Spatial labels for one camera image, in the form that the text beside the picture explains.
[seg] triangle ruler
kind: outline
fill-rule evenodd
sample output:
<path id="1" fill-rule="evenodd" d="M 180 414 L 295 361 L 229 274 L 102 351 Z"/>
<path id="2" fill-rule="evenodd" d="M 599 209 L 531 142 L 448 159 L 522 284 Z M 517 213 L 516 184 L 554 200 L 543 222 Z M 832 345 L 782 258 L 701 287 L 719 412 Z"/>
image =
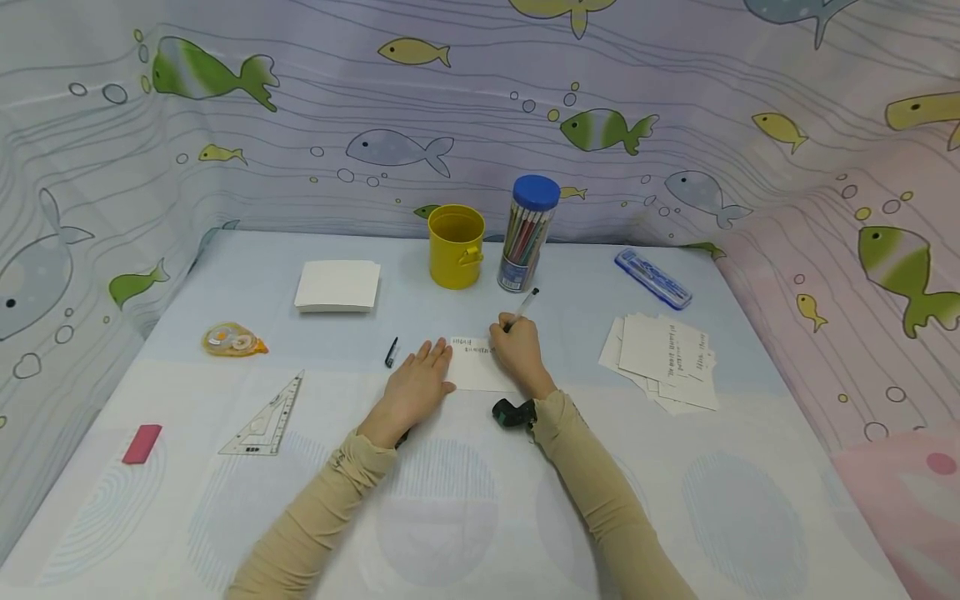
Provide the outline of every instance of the triangle ruler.
<path id="1" fill-rule="evenodd" d="M 280 451 L 280 440 L 283 439 L 283 432 L 290 420 L 290 412 L 294 408 L 294 400 L 297 399 L 302 381 L 303 371 L 280 390 L 247 426 L 233 436 L 220 453 L 276 456 Z"/>

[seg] stack of written cards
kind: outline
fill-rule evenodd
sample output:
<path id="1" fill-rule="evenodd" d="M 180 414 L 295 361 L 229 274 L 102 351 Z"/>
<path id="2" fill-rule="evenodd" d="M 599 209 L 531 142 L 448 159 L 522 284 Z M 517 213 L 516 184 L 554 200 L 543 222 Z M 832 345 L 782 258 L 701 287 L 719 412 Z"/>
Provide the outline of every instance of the stack of written cards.
<path id="1" fill-rule="evenodd" d="M 690 325 L 663 315 L 617 318 L 599 362 L 631 379 L 671 415 L 720 408 L 709 336 Z"/>

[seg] table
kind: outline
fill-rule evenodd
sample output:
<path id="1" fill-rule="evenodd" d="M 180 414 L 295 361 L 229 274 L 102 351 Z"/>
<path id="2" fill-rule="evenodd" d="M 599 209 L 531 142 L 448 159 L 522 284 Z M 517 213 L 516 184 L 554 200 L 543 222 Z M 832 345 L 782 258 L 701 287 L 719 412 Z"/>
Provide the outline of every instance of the table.
<path id="1" fill-rule="evenodd" d="M 619 250 L 547 245 L 528 316 L 544 362 L 687 581 L 702 598 L 906 598 L 707 253 L 643 250 L 693 293 L 673 316 L 709 334 L 722 410 L 670 417 L 597 364 L 614 317 L 672 312 L 613 264 Z M 500 245 L 484 251 L 480 281 L 454 292 L 430 279 L 424 240 L 219 233 L 0 570 L 0 596 L 221 597 L 250 545 L 378 398 L 395 336 L 400 356 L 428 337 L 482 337 L 519 305 L 495 282 Z M 373 312 L 298 314 L 302 263 L 337 258 L 382 265 Z M 206 355 L 201 336 L 220 321 L 249 328 L 270 353 Z M 218 455 L 300 370 L 280 455 Z M 502 396 L 458 391 L 415 430 L 319 597 L 612 597 L 552 467 L 526 434 L 491 418 Z M 149 422 L 164 426 L 150 460 L 120 464 Z"/>

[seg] pink eraser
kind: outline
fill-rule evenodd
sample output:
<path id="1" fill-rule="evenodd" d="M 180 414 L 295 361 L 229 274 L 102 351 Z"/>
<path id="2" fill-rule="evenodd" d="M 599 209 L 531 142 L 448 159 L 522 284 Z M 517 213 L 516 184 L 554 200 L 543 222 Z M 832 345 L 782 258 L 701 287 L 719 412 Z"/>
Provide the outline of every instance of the pink eraser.
<path id="1" fill-rule="evenodd" d="M 140 425 L 140 428 L 136 430 L 136 435 L 133 436 L 133 441 L 130 442 L 130 447 L 127 448 L 127 453 L 124 454 L 124 465 L 143 465 L 146 463 L 162 428 L 160 425 Z"/>

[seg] blue lid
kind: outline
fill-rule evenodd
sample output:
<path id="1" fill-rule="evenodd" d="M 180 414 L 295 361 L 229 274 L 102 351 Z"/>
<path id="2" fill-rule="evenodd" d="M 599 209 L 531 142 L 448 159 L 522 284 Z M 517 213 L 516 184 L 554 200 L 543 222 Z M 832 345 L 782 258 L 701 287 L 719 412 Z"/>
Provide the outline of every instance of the blue lid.
<path id="1" fill-rule="evenodd" d="M 550 210 L 560 202 L 560 186 L 543 175 L 524 175 L 514 181 L 514 200 L 527 210 Z"/>

